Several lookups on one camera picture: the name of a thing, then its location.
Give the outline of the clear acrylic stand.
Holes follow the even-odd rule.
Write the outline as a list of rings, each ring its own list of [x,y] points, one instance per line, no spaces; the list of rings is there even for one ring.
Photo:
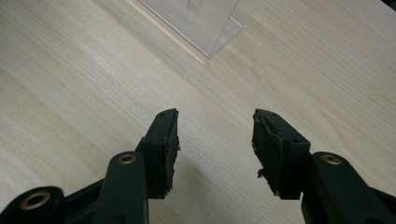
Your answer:
[[[244,27],[260,0],[138,0],[210,58]]]

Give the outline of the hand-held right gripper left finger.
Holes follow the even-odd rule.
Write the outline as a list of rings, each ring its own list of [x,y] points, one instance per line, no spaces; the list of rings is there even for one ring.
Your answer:
[[[173,188],[179,151],[178,111],[167,109],[156,115],[137,151],[145,160],[147,193],[150,199],[164,199]]]

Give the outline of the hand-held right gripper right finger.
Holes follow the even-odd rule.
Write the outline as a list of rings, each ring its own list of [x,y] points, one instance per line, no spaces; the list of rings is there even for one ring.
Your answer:
[[[256,109],[251,145],[262,165],[258,176],[266,179],[275,196],[299,200],[310,142],[277,113]]]

